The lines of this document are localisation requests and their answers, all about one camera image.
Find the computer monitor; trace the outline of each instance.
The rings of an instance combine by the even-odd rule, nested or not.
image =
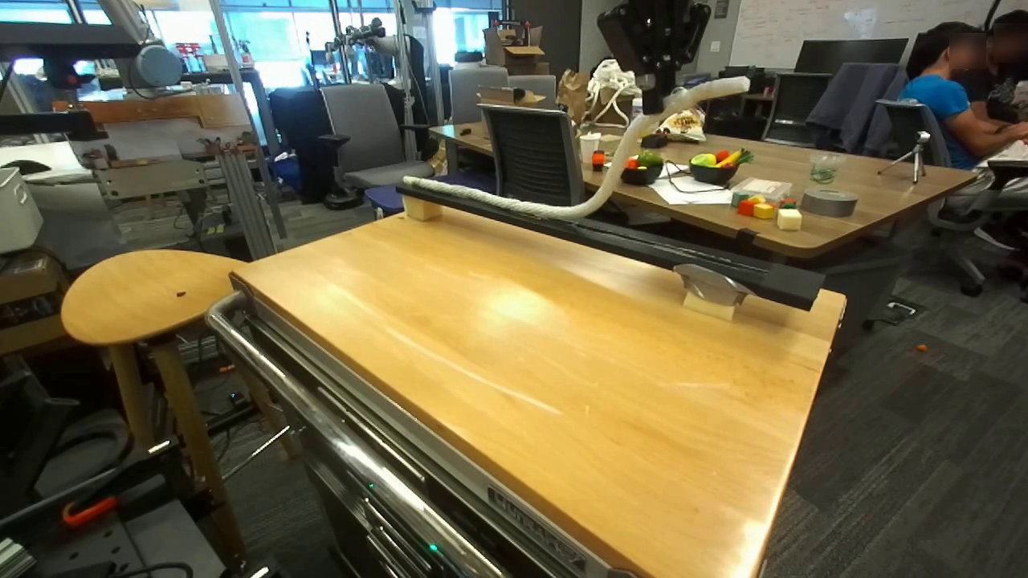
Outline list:
[[[895,64],[907,39],[810,39],[799,49],[797,70],[836,72],[845,62]]]

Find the floor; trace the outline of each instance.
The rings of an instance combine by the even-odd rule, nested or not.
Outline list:
[[[298,203],[281,215],[281,246],[368,222]],[[157,233],[178,233],[177,218]],[[765,573],[1023,573],[1028,304],[1007,282],[960,295],[932,243],[918,223],[898,233],[909,268],[893,295],[918,313],[884,312],[825,380],[823,427],[799,449]],[[221,370],[206,380],[225,384],[206,396],[218,411],[237,381]],[[254,419],[214,441],[225,467],[257,443]],[[295,463],[264,452],[228,488],[257,563],[331,573],[323,518]]]

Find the table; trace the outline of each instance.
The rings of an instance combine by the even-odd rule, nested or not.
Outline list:
[[[136,364],[136,348],[146,342],[182,452],[191,463],[191,479],[213,493],[214,549],[225,563],[237,559],[243,547],[174,330],[202,320],[232,293],[228,273],[237,267],[237,260],[214,252],[136,249],[88,267],[60,301],[63,330],[80,342],[98,348],[111,364],[137,445],[157,443]]]
[[[237,286],[636,573],[754,573],[845,298],[680,304],[669,268],[444,209]]]
[[[433,129],[433,135],[440,135],[451,148],[463,148],[473,155],[491,155],[488,129],[482,122],[440,126]],[[705,143],[669,143],[661,148],[661,155],[671,162],[687,162],[689,155],[717,151],[717,148],[746,148],[754,155],[752,162],[737,166],[736,183],[741,183],[746,176],[762,176],[762,179],[788,179],[799,192],[805,186],[805,166],[812,155],[810,148],[710,135]],[[974,179],[969,171],[929,166],[929,176],[918,186],[911,186],[909,166],[888,166],[888,171],[884,166],[886,159],[880,158],[842,155],[839,188],[858,196],[858,213],[850,218],[803,215],[799,230],[779,230],[769,222],[741,218],[727,204],[669,204],[647,186],[618,186],[615,196],[657,209],[684,223],[695,223],[722,237],[752,233],[752,243],[758,249],[766,249],[788,260],[817,260],[839,246],[848,246],[850,242],[869,230],[880,230],[884,223],[893,223],[895,218],[914,209],[926,209],[929,203]],[[581,166],[585,183],[599,186],[599,176],[603,173]]]

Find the person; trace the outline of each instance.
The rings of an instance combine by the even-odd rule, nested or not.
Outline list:
[[[980,54],[969,62],[969,70],[957,77],[974,112],[989,116],[989,98],[1010,101],[1023,49],[1028,10],[1010,10],[992,18]]]
[[[943,131],[954,166],[974,166],[984,158],[1023,141],[1028,122],[992,122],[969,110],[965,91],[954,81],[969,70],[980,32],[965,22],[940,22],[922,32],[909,52],[898,98],[918,98]]]

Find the wire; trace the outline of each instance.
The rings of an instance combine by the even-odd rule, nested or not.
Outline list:
[[[154,571],[178,571],[178,573],[191,578],[191,568],[182,564],[182,563],[157,563],[157,564],[144,564],[144,568],[136,568],[136,571],[123,571],[116,578],[136,578],[136,573],[154,578]]]

